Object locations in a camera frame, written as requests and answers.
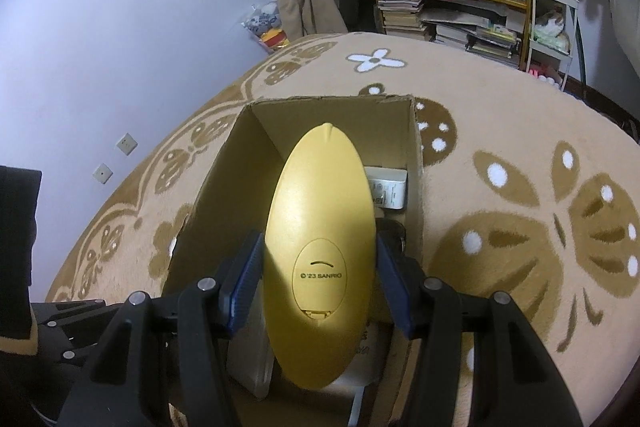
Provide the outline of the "white tube with blue text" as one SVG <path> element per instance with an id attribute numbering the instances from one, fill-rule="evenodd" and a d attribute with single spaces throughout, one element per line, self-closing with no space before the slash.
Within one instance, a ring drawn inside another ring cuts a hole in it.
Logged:
<path id="1" fill-rule="evenodd" d="M 357 426 L 364 392 L 380 378 L 383 340 L 380 325 L 369 322 L 364 330 L 356 355 L 343 374 L 329 385 L 329 391 L 350 400 L 347 425 Z"/>

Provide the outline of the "phone mounted on gripper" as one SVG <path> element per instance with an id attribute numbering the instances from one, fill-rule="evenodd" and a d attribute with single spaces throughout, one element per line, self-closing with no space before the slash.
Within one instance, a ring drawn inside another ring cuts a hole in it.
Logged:
<path id="1" fill-rule="evenodd" d="M 1 167 L 1 351 L 35 355 L 38 326 L 29 300 L 42 173 Z"/>

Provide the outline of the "stack of books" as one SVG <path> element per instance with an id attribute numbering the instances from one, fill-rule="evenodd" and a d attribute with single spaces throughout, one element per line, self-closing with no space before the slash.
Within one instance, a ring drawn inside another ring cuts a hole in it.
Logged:
<path id="1" fill-rule="evenodd" d="M 432 31 L 421 19 L 424 0 L 378 0 L 382 31 L 386 35 L 431 40 Z"/>

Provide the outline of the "plastic bag of toys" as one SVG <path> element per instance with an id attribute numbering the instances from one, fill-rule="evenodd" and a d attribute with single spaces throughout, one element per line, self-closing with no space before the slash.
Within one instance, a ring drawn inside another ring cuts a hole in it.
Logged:
<path id="1" fill-rule="evenodd" d="M 241 25 L 268 54 L 273 54 L 290 44 L 276 2 L 254 6 L 253 11 L 241 21 Z"/>

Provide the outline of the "brown cardboard box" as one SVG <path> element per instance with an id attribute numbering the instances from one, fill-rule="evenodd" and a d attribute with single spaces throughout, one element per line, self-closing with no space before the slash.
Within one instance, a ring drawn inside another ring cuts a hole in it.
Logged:
<path id="1" fill-rule="evenodd" d="M 405 170 L 398 217 L 422 247 L 416 102 L 401 96 L 257 101 L 236 119 L 178 234 L 165 291 L 180 291 L 264 235 L 269 341 L 304 389 L 333 383 L 370 317 L 387 317 L 376 275 L 368 167 Z"/>

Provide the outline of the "white charger plug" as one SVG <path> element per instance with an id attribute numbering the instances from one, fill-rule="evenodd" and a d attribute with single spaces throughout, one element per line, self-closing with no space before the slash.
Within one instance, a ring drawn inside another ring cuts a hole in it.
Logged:
<path id="1" fill-rule="evenodd" d="M 376 207 L 382 210 L 403 210 L 406 206 L 408 173 L 406 169 L 364 167 Z"/>

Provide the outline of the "yellow oval case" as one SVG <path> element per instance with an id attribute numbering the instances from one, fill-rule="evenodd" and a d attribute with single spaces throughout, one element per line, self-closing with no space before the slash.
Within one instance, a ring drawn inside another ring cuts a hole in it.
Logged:
<path id="1" fill-rule="evenodd" d="M 284 376 L 317 390 L 352 361 L 369 317 L 376 225 L 352 141 L 314 127 L 296 143 L 274 191 L 265 235 L 264 316 Z"/>

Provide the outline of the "key bunch with rings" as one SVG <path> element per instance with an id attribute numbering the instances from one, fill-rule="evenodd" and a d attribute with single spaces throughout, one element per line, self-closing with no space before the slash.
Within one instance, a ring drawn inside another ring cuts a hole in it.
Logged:
<path id="1" fill-rule="evenodd" d="M 406 245 L 406 229 L 404 225 L 390 218 L 378 218 L 376 235 L 392 254 L 402 254 Z"/>

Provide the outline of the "white rolling cart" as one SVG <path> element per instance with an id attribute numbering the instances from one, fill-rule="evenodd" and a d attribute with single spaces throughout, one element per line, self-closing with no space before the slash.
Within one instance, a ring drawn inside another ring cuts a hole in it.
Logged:
<path id="1" fill-rule="evenodd" d="M 566 88 L 574 60 L 579 0 L 530 0 L 525 71 Z"/>

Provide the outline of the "wall socket plate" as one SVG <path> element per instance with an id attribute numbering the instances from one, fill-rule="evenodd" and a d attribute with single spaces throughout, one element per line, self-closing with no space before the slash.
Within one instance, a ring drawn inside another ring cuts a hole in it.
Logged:
<path id="1" fill-rule="evenodd" d="M 123 135 L 116 143 L 116 148 L 126 156 L 134 152 L 134 150 L 137 149 L 137 146 L 138 141 L 130 134 Z"/>
<path id="2" fill-rule="evenodd" d="M 113 170 L 106 164 L 102 163 L 94 169 L 92 176 L 99 182 L 99 184 L 107 184 L 113 176 Z"/>

